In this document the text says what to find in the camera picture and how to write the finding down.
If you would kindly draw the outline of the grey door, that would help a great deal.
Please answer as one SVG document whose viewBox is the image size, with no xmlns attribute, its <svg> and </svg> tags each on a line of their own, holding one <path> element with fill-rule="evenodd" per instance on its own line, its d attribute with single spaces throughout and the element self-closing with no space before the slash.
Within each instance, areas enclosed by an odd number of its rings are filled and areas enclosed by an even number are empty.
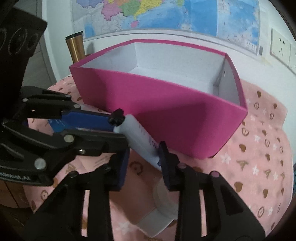
<svg viewBox="0 0 296 241">
<path fill-rule="evenodd" d="M 43 18 L 42 1 L 19 1 L 16 6 L 38 18 Z M 56 83 L 56 78 L 50 64 L 45 36 L 42 35 L 34 55 L 29 59 L 23 78 L 23 86 L 48 88 L 54 83 Z"/>
</svg>

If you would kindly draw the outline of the colourful wall map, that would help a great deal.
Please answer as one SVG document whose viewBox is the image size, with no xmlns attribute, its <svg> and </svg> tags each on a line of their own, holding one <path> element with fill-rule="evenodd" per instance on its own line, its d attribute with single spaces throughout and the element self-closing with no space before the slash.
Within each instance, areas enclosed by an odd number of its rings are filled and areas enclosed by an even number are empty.
<svg viewBox="0 0 296 241">
<path fill-rule="evenodd" d="M 258 1 L 71 1 L 72 25 L 85 39 L 136 29 L 217 37 L 256 53 Z"/>
</svg>

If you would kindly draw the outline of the large pink cream tube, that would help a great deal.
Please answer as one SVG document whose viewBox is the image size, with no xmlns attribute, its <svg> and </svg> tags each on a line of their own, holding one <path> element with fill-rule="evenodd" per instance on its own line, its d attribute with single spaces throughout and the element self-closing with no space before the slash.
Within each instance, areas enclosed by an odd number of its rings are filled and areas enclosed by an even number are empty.
<svg viewBox="0 0 296 241">
<path fill-rule="evenodd" d="M 125 183 L 110 192 L 112 231 L 115 240 L 169 240 L 162 235 L 176 224 L 178 192 L 168 192 L 162 174 L 135 151 L 130 152 Z"/>
</svg>

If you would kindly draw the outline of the white wall socket middle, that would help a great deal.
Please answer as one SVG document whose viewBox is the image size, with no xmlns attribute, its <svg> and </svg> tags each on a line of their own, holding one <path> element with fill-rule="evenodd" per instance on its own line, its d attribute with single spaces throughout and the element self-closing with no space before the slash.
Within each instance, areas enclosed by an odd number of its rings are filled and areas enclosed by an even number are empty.
<svg viewBox="0 0 296 241">
<path fill-rule="evenodd" d="M 290 48 L 290 59 L 288 63 L 288 68 L 296 74 L 296 49 L 295 47 L 291 46 Z"/>
</svg>

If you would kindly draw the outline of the white bottle black cap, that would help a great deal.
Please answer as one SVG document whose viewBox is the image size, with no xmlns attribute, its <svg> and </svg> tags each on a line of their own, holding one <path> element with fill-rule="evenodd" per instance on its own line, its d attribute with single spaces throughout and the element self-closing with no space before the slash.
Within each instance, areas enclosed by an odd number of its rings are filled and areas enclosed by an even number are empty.
<svg viewBox="0 0 296 241">
<path fill-rule="evenodd" d="M 119 108 L 111 114 L 108 122 L 113 126 L 114 133 L 126 137 L 131 149 L 156 169 L 162 170 L 159 160 L 159 144 L 132 114 L 124 115 L 124 111 Z"/>
</svg>

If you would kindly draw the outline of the white wall socket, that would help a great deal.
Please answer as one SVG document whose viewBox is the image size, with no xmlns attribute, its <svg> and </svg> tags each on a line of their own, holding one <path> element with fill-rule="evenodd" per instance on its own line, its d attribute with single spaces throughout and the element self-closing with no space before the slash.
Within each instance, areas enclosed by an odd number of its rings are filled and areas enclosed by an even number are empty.
<svg viewBox="0 0 296 241">
<path fill-rule="evenodd" d="M 290 48 L 290 59 L 288 63 L 288 68 L 296 74 L 296 49 L 295 47 L 291 46 Z"/>
<path fill-rule="evenodd" d="M 271 29 L 270 54 L 288 66 L 290 59 L 290 42 L 278 31 Z"/>
</svg>

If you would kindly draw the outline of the pink cardboard box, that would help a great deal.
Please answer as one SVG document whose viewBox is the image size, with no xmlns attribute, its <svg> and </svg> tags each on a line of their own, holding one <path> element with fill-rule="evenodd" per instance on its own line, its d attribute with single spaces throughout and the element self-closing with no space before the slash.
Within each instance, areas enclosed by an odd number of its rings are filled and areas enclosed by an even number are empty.
<svg viewBox="0 0 296 241">
<path fill-rule="evenodd" d="M 248 113 L 231 58 L 205 46 L 134 39 L 69 69 L 86 104 L 121 108 L 157 142 L 198 159 L 214 156 Z"/>
</svg>

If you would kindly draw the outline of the pink patterned tablecloth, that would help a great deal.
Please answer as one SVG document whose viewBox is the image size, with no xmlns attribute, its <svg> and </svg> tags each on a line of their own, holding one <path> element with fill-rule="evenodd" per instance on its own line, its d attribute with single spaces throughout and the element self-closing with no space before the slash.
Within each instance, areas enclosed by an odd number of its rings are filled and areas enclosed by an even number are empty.
<svg viewBox="0 0 296 241">
<path fill-rule="evenodd" d="M 212 158 L 195 159 L 183 153 L 178 158 L 196 171 L 220 172 L 264 231 L 271 233 L 292 199 L 292 150 L 282 129 L 287 108 L 254 84 L 242 81 L 242 87 L 248 115 L 223 148 Z M 161 234 L 175 237 L 176 226 Z"/>
</svg>

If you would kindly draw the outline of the gold travel mug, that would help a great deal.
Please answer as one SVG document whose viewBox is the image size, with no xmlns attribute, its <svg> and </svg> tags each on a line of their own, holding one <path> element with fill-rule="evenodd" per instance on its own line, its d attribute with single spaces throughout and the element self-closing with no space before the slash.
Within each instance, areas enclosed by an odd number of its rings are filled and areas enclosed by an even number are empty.
<svg viewBox="0 0 296 241">
<path fill-rule="evenodd" d="M 73 63 L 86 57 L 83 45 L 83 31 L 71 34 L 65 38 Z"/>
</svg>

